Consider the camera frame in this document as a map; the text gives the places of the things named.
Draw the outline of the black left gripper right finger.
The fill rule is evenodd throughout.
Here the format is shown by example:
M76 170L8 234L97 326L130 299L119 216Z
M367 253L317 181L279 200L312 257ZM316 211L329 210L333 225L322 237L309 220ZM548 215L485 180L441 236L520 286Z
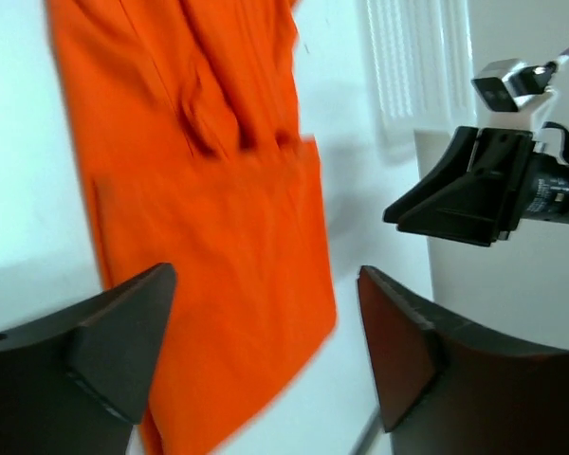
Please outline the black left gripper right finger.
M569 454L569 350L500 333L373 266L358 300L395 454Z

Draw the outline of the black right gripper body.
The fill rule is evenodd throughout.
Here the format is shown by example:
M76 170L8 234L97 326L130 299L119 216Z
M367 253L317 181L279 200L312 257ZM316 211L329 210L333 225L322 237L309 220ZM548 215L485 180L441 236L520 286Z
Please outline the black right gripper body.
M478 207L492 209L491 240L506 240L522 219L569 225L569 130L547 121L560 133L560 154L527 132L485 129L468 171L492 185Z

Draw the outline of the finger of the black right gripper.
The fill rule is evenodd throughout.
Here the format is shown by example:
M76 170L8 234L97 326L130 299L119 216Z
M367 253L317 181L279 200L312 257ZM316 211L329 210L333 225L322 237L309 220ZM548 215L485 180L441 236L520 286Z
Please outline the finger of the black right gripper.
M470 161L479 145L485 129L479 129ZM495 218L492 209L478 207L479 199L492 185L467 172L405 213L399 223L399 231L465 243L474 246L491 246Z
M383 221L398 224L405 213L464 175L478 135L476 127L458 127L440 160L425 177L384 210Z

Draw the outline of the orange t shirt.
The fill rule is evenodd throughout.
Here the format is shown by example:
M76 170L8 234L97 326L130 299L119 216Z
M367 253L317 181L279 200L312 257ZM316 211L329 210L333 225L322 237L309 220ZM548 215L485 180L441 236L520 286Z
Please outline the orange t shirt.
M336 324L321 166L291 1L46 5L101 278L178 277L140 433L206 454Z

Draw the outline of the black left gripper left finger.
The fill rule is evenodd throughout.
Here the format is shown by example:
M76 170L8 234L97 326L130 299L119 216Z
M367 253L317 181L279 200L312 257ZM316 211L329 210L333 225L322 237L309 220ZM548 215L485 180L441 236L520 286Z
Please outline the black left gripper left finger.
M123 454L147 408L176 274L0 332L0 454Z

